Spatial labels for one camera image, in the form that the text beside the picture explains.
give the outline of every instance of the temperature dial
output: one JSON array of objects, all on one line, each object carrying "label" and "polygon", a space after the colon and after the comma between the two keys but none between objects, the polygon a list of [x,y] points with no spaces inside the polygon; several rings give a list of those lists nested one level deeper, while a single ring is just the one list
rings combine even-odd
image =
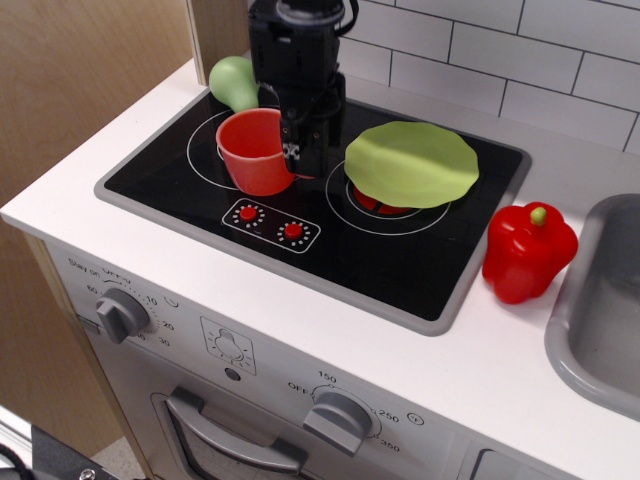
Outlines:
[{"label": "temperature dial", "polygon": [[350,398],[323,392],[302,426],[315,436],[353,457],[371,430],[367,412]]},{"label": "temperature dial", "polygon": [[147,311],[131,295],[112,288],[96,304],[109,339],[120,344],[127,337],[134,337],[149,323]]}]

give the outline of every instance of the red bell pepper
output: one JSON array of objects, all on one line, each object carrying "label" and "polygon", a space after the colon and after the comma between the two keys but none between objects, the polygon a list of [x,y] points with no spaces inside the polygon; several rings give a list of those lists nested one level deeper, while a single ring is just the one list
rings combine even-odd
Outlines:
[{"label": "red bell pepper", "polygon": [[488,235],[482,275],[508,304],[542,295],[578,251],[578,238],[562,214],[542,202],[502,208]]}]

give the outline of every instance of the orange plastic cup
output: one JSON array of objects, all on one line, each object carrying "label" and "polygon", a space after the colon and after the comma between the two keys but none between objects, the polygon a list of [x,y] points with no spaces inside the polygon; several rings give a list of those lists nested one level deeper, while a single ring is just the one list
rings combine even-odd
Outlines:
[{"label": "orange plastic cup", "polygon": [[227,118],[216,142],[233,183],[244,193],[275,195],[293,182],[280,140],[280,111],[252,108]]}]

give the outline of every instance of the gray handle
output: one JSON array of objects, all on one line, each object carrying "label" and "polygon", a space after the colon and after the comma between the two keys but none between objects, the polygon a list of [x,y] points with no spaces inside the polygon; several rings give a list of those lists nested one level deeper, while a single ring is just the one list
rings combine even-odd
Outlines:
[{"label": "gray handle", "polygon": [[177,388],[166,403],[172,415],[198,438],[234,460],[288,475],[298,475],[307,460],[304,450],[284,440],[261,447],[224,431],[200,414],[204,401],[186,390]]}]

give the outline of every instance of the pepper stem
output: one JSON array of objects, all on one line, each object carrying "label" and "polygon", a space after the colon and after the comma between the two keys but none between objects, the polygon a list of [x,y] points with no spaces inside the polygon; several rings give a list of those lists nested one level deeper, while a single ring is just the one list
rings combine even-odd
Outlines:
[{"label": "pepper stem", "polygon": [[544,207],[535,208],[529,214],[529,218],[536,227],[542,227],[547,219],[547,211]]}]

